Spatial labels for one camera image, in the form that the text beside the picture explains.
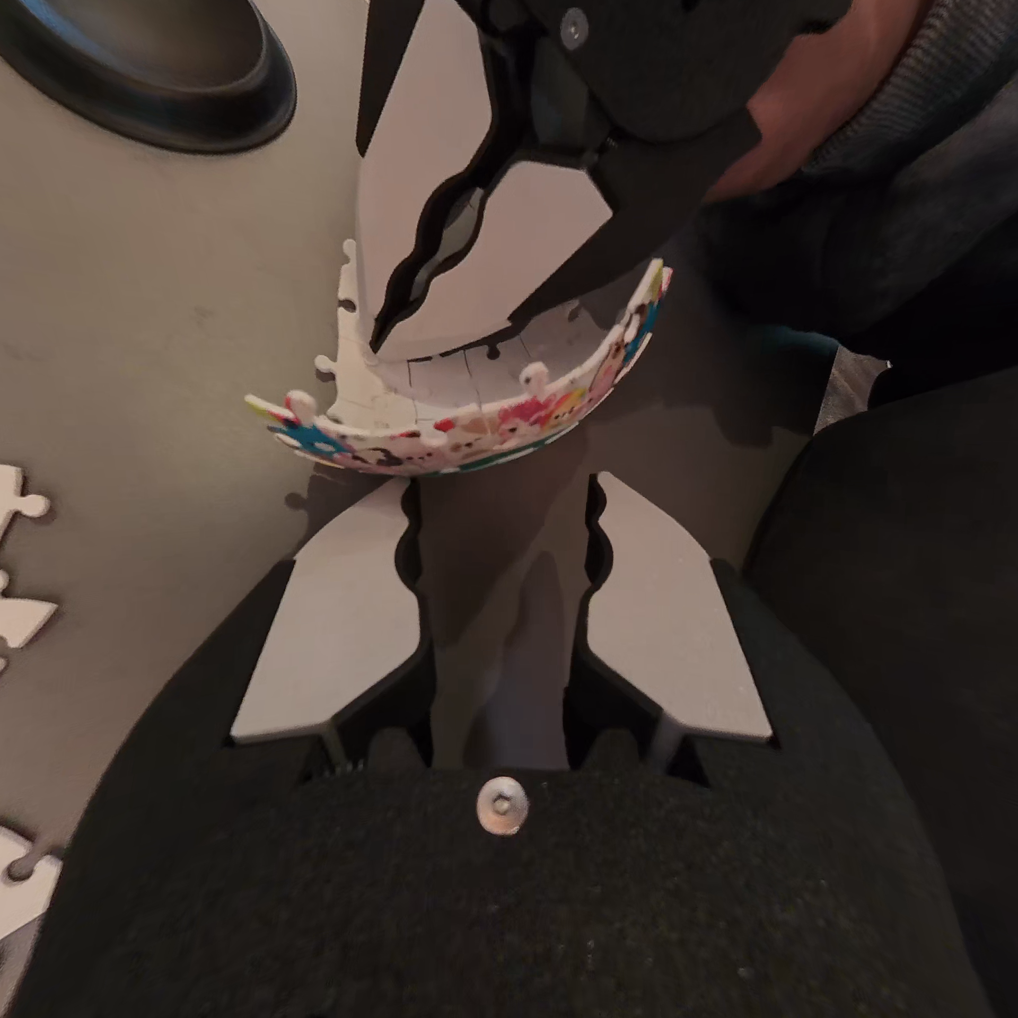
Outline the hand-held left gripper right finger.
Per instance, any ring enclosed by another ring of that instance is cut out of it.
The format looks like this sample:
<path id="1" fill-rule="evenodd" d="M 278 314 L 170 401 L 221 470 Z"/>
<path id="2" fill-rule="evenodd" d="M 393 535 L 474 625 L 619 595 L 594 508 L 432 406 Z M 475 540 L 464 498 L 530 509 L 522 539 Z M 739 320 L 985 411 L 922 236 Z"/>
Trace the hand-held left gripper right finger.
<path id="1" fill-rule="evenodd" d="M 714 561 L 680 522 L 607 471 L 589 477 L 588 587 L 566 683 L 579 769 L 621 729 L 655 770 L 698 770 L 695 738 L 767 745 L 760 698 Z"/>

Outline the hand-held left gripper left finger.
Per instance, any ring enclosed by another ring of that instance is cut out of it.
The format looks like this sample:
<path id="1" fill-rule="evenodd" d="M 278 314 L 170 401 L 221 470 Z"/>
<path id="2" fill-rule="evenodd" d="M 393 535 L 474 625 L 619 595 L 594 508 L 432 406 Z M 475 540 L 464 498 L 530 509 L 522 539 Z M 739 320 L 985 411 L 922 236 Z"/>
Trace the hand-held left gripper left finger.
<path id="1" fill-rule="evenodd" d="M 419 491 L 389 478 L 299 550 L 230 728 L 236 744 L 312 735 L 336 767 L 376 733 L 417 734 L 430 760 L 438 676 L 417 537 Z"/>

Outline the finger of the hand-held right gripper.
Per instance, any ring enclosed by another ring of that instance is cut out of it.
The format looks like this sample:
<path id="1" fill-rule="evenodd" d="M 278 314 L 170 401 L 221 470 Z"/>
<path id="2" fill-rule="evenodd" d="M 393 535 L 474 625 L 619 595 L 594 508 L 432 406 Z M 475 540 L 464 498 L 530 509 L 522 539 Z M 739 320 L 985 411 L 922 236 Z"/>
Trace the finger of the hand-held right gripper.
<path id="1" fill-rule="evenodd" d="M 490 189 L 371 167 L 371 350 L 438 355 L 507 329 L 608 221 L 582 169 L 510 161 Z"/>
<path id="2" fill-rule="evenodd" d="M 457 2 L 371 2 L 356 143 L 358 310 L 376 358 L 421 358 L 496 333 L 470 286 L 412 298 L 455 202 L 488 145 L 480 32 Z"/>

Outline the assembled curved puzzle ball section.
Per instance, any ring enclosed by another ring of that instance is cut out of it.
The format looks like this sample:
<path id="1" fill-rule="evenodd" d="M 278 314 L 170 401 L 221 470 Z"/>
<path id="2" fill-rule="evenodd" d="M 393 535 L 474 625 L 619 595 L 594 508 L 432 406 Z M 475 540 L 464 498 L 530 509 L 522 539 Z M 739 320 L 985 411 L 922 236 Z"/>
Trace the assembled curved puzzle ball section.
<path id="1" fill-rule="evenodd" d="M 520 334 L 429 358 L 373 360 L 354 303 L 358 247 L 337 293 L 338 343 L 318 356 L 336 395 L 320 409 L 303 390 L 281 403 L 246 395 L 275 438 L 313 461 L 389 476 L 438 476 L 507 463 L 579 425 L 617 388 L 653 335 L 671 268 L 655 258 L 639 282 L 618 280 L 553 308 Z"/>

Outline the black round puzzle stand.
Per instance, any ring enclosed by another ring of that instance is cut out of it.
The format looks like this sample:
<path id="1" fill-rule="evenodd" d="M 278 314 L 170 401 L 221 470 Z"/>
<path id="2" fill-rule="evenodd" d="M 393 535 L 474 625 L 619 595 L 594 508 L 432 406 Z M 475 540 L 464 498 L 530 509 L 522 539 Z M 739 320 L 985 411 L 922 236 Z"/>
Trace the black round puzzle stand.
<path id="1" fill-rule="evenodd" d="M 3 1 L 1 52 L 59 105 L 160 149 L 256 149 L 297 108 L 285 48 L 250 1 Z"/>

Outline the pile of white puzzle pieces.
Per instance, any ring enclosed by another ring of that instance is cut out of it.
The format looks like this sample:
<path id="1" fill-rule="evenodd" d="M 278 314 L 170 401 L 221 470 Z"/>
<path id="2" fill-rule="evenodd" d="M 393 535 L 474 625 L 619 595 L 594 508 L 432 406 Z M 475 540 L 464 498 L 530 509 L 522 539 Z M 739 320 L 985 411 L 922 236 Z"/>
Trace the pile of white puzzle pieces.
<path id="1" fill-rule="evenodd" d="M 18 516 L 38 518 L 49 512 L 49 499 L 23 489 L 23 472 L 18 466 L 1 465 L 1 534 Z M 33 598 L 7 596 L 7 572 L 1 573 L 1 642 L 3 653 L 24 647 L 45 627 L 56 604 Z M 1 826 L 1 939 L 39 920 L 47 909 L 57 881 L 61 861 L 43 853 L 33 857 L 33 841 L 7 823 Z"/>

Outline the person's right hand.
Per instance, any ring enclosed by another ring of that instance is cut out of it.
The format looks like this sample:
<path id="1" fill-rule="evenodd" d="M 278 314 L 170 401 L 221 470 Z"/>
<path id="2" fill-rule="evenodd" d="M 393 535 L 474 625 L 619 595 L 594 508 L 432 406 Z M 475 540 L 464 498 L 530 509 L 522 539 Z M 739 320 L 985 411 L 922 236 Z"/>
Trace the person's right hand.
<path id="1" fill-rule="evenodd" d="M 795 177 L 879 91 L 931 6 L 853 1 L 829 30 L 794 38 L 747 104 L 760 142 L 709 189 L 704 203 L 758 195 Z"/>

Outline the person's dark trousers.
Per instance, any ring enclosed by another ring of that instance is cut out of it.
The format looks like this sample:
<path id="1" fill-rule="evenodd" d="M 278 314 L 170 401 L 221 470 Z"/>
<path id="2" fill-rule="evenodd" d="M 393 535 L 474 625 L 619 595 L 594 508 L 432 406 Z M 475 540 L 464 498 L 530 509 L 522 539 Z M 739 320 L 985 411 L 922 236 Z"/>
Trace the person's dark trousers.
<path id="1" fill-rule="evenodd" d="M 747 573 L 882 740 L 989 1002 L 1016 1015 L 1016 368 L 821 430 Z"/>

